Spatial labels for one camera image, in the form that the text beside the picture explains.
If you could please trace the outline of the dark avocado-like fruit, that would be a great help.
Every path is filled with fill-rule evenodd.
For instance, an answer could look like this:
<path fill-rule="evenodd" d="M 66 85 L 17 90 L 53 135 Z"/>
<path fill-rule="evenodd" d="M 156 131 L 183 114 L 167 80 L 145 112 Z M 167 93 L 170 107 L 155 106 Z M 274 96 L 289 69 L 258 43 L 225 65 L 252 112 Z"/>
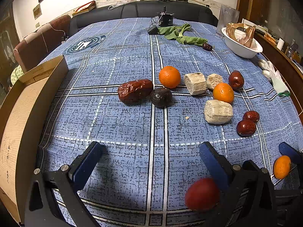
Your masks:
<path fill-rule="evenodd" d="M 151 103 L 157 108 L 164 108 L 172 103 L 173 95 L 168 88 L 156 88 L 149 95 Z"/>

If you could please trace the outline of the smooth red date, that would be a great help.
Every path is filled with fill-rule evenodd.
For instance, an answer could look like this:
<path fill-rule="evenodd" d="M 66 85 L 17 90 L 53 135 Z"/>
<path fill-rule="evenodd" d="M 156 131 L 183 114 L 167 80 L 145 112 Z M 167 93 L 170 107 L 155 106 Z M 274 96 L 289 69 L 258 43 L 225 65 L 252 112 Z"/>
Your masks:
<path fill-rule="evenodd" d="M 229 85 L 233 90 L 240 90 L 244 85 L 242 74 L 235 70 L 229 75 Z"/>

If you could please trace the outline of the small wall plaque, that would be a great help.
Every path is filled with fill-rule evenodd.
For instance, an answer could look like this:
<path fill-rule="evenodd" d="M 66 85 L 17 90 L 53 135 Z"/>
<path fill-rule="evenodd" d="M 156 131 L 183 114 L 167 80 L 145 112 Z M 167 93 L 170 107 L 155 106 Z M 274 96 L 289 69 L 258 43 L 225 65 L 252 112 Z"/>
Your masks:
<path fill-rule="evenodd" d="M 39 18 L 41 15 L 42 15 L 41 6 L 40 6 L 40 4 L 38 4 L 33 8 L 34 19 Z"/>

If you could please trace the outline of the orange tangerine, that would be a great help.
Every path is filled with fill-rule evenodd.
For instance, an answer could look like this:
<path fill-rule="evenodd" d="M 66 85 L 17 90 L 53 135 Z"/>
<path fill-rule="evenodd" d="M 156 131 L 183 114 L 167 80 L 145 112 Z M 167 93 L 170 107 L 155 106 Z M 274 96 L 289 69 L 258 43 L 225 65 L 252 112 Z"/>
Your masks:
<path fill-rule="evenodd" d="M 159 72 L 159 81 L 166 88 L 174 89 L 181 83 L 180 72 L 172 66 L 166 66 Z"/>
<path fill-rule="evenodd" d="M 213 98 L 215 100 L 232 103 L 234 101 L 234 91 L 229 84 L 219 83 L 213 89 Z"/>

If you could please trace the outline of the white work glove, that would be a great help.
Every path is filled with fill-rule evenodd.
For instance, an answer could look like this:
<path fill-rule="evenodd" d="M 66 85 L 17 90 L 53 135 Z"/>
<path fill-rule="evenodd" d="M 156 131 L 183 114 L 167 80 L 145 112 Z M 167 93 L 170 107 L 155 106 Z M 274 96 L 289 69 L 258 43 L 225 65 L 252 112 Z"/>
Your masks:
<path fill-rule="evenodd" d="M 290 96 L 290 90 L 283 82 L 279 71 L 275 70 L 274 65 L 270 61 L 260 59 L 258 65 L 262 69 L 262 74 L 270 81 L 279 96 Z"/>

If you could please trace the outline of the brown paper bag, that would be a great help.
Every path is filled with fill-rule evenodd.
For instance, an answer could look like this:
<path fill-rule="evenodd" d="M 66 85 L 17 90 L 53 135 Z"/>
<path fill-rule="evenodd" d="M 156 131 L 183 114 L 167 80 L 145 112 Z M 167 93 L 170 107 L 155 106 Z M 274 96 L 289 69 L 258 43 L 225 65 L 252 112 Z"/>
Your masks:
<path fill-rule="evenodd" d="M 226 25 L 226 34 L 229 38 L 241 45 L 251 48 L 255 29 L 255 26 L 250 26 L 244 23 L 228 23 Z"/>

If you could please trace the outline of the red gift box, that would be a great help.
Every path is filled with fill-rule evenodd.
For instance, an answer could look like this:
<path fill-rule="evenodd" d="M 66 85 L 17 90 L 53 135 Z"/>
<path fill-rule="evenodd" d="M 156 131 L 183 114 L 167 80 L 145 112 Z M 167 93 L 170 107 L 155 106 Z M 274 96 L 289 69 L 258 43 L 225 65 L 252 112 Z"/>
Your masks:
<path fill-rule="evenodd" d="M 96 7 L 96 2 L 95 1 L 90 1 L 89 3 L 86 3 L 82 6 L 80 6 L 79 8 L 77 8 L 73 12 L 72 16 L 77 16 L 77 15 L 89 12 L 89 11 L 95 9 L 95 7 Z"/>

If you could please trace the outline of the round beige sugarcane piece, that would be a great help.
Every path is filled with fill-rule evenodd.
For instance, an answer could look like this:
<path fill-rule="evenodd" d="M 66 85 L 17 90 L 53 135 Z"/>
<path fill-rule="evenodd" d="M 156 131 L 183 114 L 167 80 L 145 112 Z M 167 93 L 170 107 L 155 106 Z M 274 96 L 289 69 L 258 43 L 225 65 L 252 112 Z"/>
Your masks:
<path fill-rule="evenodd" d="M 223 78 L 221 75 L 212 73 L 207 77 L 206 86 L 208 89 L 213 90 L 218 84 L 222 82 L 223 82 Z"/>

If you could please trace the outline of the beige sugarcane chunk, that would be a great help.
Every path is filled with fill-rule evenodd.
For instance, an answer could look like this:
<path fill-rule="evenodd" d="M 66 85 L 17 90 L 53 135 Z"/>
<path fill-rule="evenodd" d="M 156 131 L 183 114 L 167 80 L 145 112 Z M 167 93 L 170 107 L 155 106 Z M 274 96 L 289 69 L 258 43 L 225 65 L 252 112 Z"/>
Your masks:
<path fill-rule="evenodd" d="M 233 117 L 232 105 L 220 100 L 207 100 L 204 117 L 210 124 L 225 124 Z"/>
<path fill-rule="evenodd" d="M 206 79 L 201 72 L 184 75 L 184 82 L 190 95 L 195 96 L 206 92 Z"/>

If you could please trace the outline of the small orange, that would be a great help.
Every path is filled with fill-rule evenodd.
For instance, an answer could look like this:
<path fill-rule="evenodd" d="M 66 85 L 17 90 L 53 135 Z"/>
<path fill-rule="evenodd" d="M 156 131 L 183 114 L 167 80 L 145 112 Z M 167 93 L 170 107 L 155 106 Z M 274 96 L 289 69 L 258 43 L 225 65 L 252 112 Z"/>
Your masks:
<path fill-rule="evenodd" d="M 284 179 L 290 172 L 291 159 L 289 156 L 283 155 L 274 163 L 274 176 L 277 179 Z"/>

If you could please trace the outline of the white bowl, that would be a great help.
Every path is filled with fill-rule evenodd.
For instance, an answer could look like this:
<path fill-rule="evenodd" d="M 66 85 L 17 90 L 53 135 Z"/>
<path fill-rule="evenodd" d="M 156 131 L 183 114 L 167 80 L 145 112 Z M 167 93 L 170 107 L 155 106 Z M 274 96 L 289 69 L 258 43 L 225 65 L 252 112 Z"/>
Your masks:
<path fill-rule="evenodd" d="M 256 54 L 262 53 L 263 48 L 257 40 L 253 39 L 252 47 L 248 48 L 237 41 L 233 40 L 230 38 L 227 33 L 226 33 L 226 27 L 223 27 L 221 29 L 221 32 L 224 34 L 224 41 L 226 46 L 236 55 L 242 57 L 242 58 L 247 58 L 251 59 L 253 58 Z"/>

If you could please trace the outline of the red date pair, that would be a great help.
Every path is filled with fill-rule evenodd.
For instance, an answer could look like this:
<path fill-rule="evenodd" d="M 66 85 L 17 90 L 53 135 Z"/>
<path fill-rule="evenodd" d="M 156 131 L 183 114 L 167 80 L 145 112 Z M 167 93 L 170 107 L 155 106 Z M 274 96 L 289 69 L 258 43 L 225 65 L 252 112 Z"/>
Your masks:
<path fill-rule="evenodd" d="M 254 123 L 257 123 L 259 119 L 260 119 L 259 113 L 256 111 L 245 112 L 242 118 L 242 120 L 250 120 L 253 121 Z"/>
<path fill-rule="evenodd" d="M 242 120 L 238 122 L 236 131 L 240 136 L 251 136 L 256 131 L 256 124 L 249 119 Z"/>

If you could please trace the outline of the large wrinkled red date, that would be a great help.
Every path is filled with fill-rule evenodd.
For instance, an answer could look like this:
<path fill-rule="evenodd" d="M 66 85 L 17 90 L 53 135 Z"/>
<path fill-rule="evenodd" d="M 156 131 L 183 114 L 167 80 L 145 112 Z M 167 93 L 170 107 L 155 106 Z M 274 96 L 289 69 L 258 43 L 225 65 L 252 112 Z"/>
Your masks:
<path fill-rule="evenodd" d="M 132 80 L 118 87 L 118 97 L 124 104 L 133 104 L 149 96 L 153 89 L 151 80 Z"/>

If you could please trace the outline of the green patterned cushion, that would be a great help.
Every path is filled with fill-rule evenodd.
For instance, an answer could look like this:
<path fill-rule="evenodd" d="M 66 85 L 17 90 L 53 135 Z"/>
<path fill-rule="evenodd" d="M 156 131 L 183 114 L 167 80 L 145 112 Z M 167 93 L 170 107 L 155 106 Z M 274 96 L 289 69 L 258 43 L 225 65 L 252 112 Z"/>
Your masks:
<path fill-rule="evenodd" d="M 10 76 L 10 82 L 12 85 L 14 85 L 16 83 L 16 81 L 24 75 L 24 72 L 22 70 L 22 67 L 20 65 L 18 65 L 11 73 Z"/>

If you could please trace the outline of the red tomato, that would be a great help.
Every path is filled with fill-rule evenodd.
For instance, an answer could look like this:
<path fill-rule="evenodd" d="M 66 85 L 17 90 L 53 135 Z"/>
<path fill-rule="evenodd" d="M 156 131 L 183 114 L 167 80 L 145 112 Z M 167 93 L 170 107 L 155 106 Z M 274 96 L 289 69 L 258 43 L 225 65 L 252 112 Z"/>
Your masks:
<path fill-rule="evenodd" d="M 194 211 L 208 211 L 220 201 L 220 194 L 212 178 L 201 178 L 186 191 L 185 205 Z"/>

